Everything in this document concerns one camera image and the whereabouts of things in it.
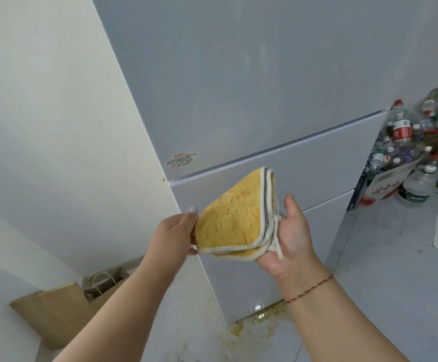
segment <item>green bottle label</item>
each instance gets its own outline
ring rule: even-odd
[[[403,188],[403,185],[400,187],[400,190],[398,191],[398,194],[404,199],[412,203],[423,203],[425,202],[429,195],[418,195],[410,193],[408,190]]]

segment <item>yellow cloth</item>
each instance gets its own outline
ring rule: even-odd
[[[217,259],[254,260],[267,250],[278,251],[278,222],[272,170],[262,167],[204,210],[195,227],[197,252]]]

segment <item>refrigerator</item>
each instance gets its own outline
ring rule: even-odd
[[[178,210],[266,166],[325,261],[429,0],[93,2]],[[200,259],[228,323],[281,299],[253,261]]]

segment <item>left hand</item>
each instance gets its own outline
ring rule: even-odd
[[[175,276],[186,256],[197,254],[197,250],[189,247],[198,219],[197,208],[191,210],[194,212],[179,213],[160,221],[144,258],[152,261],[155,270]]]

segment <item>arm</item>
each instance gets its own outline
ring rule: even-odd
[[[139,361],[159,304],[186,259],[197,209],[164,219],[137,270],[55,362]]]
[[[314,254],[308,222],[292,194],[285,198],[288,217],[278,237],[285,258],[274,252],[259,266],[278,282],[285,300],[304,293],[330,276]],[[348,297],[335,279],[288,304],[310,358],[315,361],[408,362]]]

